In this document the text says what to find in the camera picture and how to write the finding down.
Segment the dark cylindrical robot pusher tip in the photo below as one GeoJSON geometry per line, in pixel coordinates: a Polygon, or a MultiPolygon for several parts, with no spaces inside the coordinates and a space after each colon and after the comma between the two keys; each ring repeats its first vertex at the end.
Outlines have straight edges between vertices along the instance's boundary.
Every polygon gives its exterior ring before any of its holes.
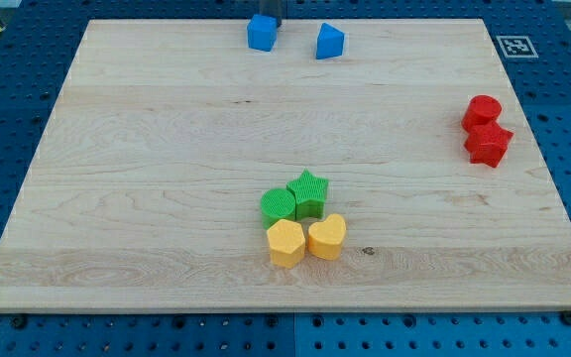
{"type": "Polygon", "coordinates": [[[259,13],[263,16],[275,18],[279,28],[283,19],[282,0],[259,0],[259,13]]]}

